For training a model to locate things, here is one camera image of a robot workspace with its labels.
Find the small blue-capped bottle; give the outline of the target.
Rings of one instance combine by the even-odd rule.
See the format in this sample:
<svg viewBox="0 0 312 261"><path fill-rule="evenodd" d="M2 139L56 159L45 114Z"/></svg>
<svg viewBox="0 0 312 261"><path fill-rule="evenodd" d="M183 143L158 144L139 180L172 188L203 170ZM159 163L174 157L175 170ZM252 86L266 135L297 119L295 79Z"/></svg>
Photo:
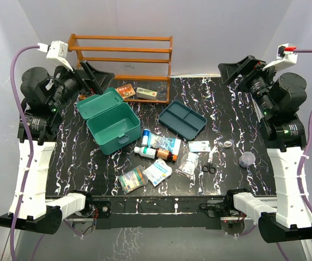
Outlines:
<svg viewBox="0 0 312 261"><path fill-rule="evenodd" d="M150 130L144 129L142 132L142 142L141 142L143 147L148 147L149 137L150 137Z"/></svg>

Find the white blue cotton packet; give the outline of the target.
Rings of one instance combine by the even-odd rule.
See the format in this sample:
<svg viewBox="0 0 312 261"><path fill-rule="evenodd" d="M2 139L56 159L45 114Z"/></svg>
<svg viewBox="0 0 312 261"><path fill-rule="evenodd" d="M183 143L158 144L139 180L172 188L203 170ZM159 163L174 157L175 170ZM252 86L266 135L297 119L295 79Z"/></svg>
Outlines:
<svg viewBox="0 0 312 261"><path fill-rule="evenodd" d="M157 159L142 172L154 187L172 175L172 168L162 159Z"/></svg>

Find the orange wooden shelf rack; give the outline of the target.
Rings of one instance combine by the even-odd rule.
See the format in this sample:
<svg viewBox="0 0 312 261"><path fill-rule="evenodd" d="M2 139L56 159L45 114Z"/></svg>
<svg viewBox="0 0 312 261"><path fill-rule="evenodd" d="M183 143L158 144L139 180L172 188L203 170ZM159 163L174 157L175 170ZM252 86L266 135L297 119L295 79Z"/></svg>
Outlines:
<svg viewBox="0 0 312 261"><path fill-rule="evenodd" d="M169 104L173 37L106 36L71 34L68 51L76 52L77 62L99 63L115 74L115 80L164 82L158 99L131 97L127 102Z"/></svg>

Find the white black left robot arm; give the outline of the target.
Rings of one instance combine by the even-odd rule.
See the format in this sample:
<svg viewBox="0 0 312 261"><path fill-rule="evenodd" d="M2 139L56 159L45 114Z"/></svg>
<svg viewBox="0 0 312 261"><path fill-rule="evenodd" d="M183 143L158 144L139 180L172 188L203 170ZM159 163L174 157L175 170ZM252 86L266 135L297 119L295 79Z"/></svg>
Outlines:
<svg viewBox="0 0 312 261"><path fill-rule="evenodd" d="M115 78L85 60L80 64L81 69L72 70L58 66L53 75L43 67L33 67L21 77L20 162L14 199L9 211L0 216L1 227L54 234L68 216L77 212L88 217L94 211L90 194L80 190L46 203L50 159L63 121L61 110L79 94L102 94Z"/></svg>

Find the black handled scissors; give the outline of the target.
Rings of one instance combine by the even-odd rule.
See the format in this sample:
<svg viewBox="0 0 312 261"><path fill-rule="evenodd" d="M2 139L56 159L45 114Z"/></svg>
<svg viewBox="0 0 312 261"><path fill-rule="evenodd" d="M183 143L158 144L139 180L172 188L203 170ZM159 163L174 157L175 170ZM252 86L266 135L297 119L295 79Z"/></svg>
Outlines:
<svg viewBox="0 0 312 261"><path fill-rule="evenodd" d="M211 161L209 161L202 166L202 171L210 173L210 174L215 174L216 173L216 167L213 165L213 163Z"/></svg>

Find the green plastic medicine box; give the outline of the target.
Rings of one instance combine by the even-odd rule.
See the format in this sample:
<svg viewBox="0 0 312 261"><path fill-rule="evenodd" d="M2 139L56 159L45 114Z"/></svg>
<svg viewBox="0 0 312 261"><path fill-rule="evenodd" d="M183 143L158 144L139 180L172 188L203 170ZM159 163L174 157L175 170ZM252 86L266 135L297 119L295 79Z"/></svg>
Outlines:
<svg viewBox="0 0 312 261"><path fill-rule="evenodd" d="M76 105L95 142L110 155L141 137L140 119L114 89L92 95Z"/></svg>

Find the orange pill box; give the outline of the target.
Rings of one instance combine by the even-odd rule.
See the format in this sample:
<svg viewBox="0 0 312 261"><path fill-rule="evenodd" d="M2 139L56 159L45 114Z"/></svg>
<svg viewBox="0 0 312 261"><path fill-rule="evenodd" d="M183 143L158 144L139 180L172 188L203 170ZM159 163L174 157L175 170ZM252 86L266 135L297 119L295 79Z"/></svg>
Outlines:
<svg viewBox="0 0 312 261"><path fill-rule="evenodd" d="M124 100L128 99L128 98L130 98L136 94L135 90L131 84L125 84L123 86L120 86L120 87L116 88L116 91L120 94L120 96Z"/></svg>

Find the small white blue card packet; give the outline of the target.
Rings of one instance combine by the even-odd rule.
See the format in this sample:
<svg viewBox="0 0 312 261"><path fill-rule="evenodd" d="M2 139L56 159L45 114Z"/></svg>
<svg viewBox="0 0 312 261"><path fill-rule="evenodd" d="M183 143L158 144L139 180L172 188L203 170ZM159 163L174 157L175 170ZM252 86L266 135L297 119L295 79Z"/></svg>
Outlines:
<svg viewBox="0 0 312 261"><path fill-rule="evenodd" d="M208 140L205 141L189 141L188 142L189 151L192 153L200 153L200 152L210 152L210 142Z"/></svg>

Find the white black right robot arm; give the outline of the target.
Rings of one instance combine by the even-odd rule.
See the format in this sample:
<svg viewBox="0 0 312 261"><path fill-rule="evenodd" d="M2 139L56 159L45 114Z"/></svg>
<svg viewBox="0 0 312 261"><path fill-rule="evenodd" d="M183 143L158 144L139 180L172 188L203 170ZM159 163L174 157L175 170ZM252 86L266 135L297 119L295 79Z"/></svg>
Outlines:
<svg viewBox="0 0 312 261"><path fill-rule="evenodd" d="M277 207L254 197L247 189L228 190L221 209L229 215L246 214L267 243L312 239L312 207L308 201L303 163L310 132L297 111L307 98L305 79L292 72L276 76L278 63L249 55L237 63L220 63L223 84L238 77L238 90L250 94L261 111L260 134L270 158Z"/></svg>

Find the blue white mask packet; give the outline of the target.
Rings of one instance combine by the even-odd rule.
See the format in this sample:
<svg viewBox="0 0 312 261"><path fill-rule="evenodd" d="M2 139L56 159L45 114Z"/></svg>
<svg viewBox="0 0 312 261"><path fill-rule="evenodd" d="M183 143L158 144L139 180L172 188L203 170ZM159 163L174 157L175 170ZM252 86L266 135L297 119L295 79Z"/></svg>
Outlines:
<svg viewBox="0 0 312 261"><path fill-rule="evenodd" d="M170 151L174 155L179 155L181 140L177 138L169 138L151 133L148 138L148 146L152 148L162 148Z"/></svg>

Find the blue divided tray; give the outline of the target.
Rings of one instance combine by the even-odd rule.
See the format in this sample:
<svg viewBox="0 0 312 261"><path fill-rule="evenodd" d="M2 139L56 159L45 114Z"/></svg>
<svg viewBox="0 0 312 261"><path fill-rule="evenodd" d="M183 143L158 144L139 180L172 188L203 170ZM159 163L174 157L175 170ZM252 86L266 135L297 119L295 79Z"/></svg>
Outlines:
<svg viewBox="0 0 312 261"><path fill-rule="evenodd" d="M207 124L207 119L179 101L170 103L159 115L159 122L192 141Z"/></svg>

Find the clear bag of swabs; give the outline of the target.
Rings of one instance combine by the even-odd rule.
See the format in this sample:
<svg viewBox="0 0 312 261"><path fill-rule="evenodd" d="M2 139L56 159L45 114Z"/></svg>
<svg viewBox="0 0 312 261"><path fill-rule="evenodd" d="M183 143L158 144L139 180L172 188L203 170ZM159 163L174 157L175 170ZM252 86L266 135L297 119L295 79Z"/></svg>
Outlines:
<svg viewBox="0 0 312 261"><path fill-rule="evenodd" d="M188 152L182 157L179 168L176 169L176 173L179 175L183 175L189 179L194 178L195 169L198 165L198 159L198 154Z"/></svg>

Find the white green-label bottle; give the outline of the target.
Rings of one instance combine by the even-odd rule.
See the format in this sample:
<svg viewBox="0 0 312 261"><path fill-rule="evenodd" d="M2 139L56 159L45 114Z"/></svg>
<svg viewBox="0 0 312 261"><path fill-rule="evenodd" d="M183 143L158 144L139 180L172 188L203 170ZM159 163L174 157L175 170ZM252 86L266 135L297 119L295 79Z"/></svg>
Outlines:
<svg viewBox="0 0 312 261"><path fill-rule="evenodd" d="M154 159L156 157L157 150L149 147L135 147L134 153L139 154L142 157Z"/></svg>

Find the brown orange-label bottle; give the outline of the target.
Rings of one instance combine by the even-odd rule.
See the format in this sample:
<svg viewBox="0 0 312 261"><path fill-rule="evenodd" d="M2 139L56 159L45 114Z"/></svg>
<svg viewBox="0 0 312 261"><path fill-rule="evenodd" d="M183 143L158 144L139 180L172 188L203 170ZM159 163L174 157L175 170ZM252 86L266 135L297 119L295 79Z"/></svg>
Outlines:
<svg viewBox="0 0 312 261"><path fill-rule="evenodd" d="M160 158L164 161L172 161L172 162L175 162L178 158L177 155L171 153L168 150L162 149L162 148L156 149L156 157Z"/></svg>

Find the green orange gauze packet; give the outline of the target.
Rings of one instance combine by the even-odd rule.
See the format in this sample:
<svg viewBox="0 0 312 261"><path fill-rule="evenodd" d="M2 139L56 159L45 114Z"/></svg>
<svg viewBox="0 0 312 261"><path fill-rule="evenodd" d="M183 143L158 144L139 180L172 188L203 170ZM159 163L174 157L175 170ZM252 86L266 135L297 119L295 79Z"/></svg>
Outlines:
<svg viewBox="0 0 312 261"><path fill-rule="evenodd" d="M118 181L125 195L147 185L148 178L143 173L144 170L145 169L139 165L118 177Z"/></svg>

